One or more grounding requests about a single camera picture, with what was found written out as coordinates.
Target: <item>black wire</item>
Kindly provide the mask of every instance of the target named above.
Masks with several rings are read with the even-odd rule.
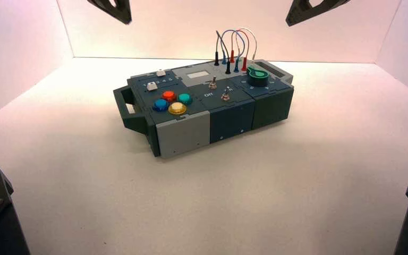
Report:
[[[229,51],[227,51],[226,44],[224,44],[224,41],[221,38],[221,35],[219,34],[218,30],[216,32],[217,32],[217,35],[218,35],[218,38],[219,38],[220,42],[223,43],[224,48],[226,49],[227,57],[229,57],[230,55],[229,55]]]

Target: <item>white wire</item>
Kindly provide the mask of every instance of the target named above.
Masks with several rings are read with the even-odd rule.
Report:
[[[237,29],[237,30],[246,30],[246,31],[248,31],[248,32],[254,37],[254,41],[256,41],[256,48],[254,49],[254,54],[252,54],[252,60],[255,60],[255,59],[256,59],[256,53],[257,53],[257,39],[256,39],[256,36],[255,36],[254,33],[253,33],[251,30],[249,30],[248,28],[239,28],[239,29]]]

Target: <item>blue wire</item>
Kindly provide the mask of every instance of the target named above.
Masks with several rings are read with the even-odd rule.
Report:
[[[221,35],[221,39],[220,39],[221,42],[223,42],[224,34],[225,34],[226,32],[228,32],[228,31],[232,31],[232,32],[236,33],[237,36],[240,37],[240,39],[241,39],[242,42],[243,42],[243,50],[242,50],[242,52],[239,54],[239,56],[237,57],[237,61],[238,61],[238,60],[240,59],[240,56],[243,55],[243,53],[245,52],[245,40],[243,40],[243,37],[242,37],[237,31],[232,30],[232,29],[228,29],[228,30],[224,31],[223,34]]]

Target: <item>carrying handle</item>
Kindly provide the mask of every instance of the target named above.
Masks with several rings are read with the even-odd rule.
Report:
[[[148,123],[143,113],[139,112],[141,109],[138,107],[137,99],[130,86],[126,86],[113,91],[115,95],[116,104],[120,111],[121,118],[123,119],[124,126],[130,130],[137,131],[139,133],[148,134]],[[126,104],[134,106],[135,113],[129,113]]]

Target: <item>wire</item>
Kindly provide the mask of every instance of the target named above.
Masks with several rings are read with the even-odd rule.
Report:
[[[257,53],[257,39],[256,39],[256,36],[255,36],[254,33],[253,33],[251,30],[249,30],[248,28],[240,28],[239,30],[246,30],[246,31],[248,31],[248,32],[254,37],[254,41],[256,41],[256,48],[255,48],[255,50],[254,50],[254,54],[252,55],[252,60],[254,60],[254,59],[256,58],[256,53]]]
[[[237,32],[242,32],[246,36],[246,39],[248,41],[248,48],[246,49],[246,58],[248,58],[248,52],[249,52],[249,38],[248,38],[248,35],[245,32],[243,32],[242,30],[237,30]],[[237,37],[235,37],[235,42],[237,43],[237,48],[239,49],[239,54],[240,54],[239,41],[237,40]]]
[[[219,35],[218,30],[216,30],[216,32],[217,32],[217,36],[218,36],[218,38],[217,38],[217,51],[218,51],[218,39],[219,39],[220,42],[222,43],[221,45],[224,45],[224,48],[226,49],[226,53],[227,53],[227,55],[229,56],[229,52],[227,51],[226,45],[224,44],[222,37]]]
[[[228,32],[228,31],[235,32],[235,33],[237,34],[237,36],[240,37],[240,39],[241,39],[242,42],[243,42],[243,50],[242,50],[242,53],[239,54],[239,56],[238,56],[238,58],[240,58],[240,56],[243,55],[243,53],[245,52],[245,41],[243,40],[243,37],[240,36],[240,34],[239,34],[237,31],[232,30],[232,29],[228,29],[228,30],[224,31],[223,34],[222,34],[221,37],[220,37],[220,43],[223,43],[224,34],[225,34],[226,32]]]

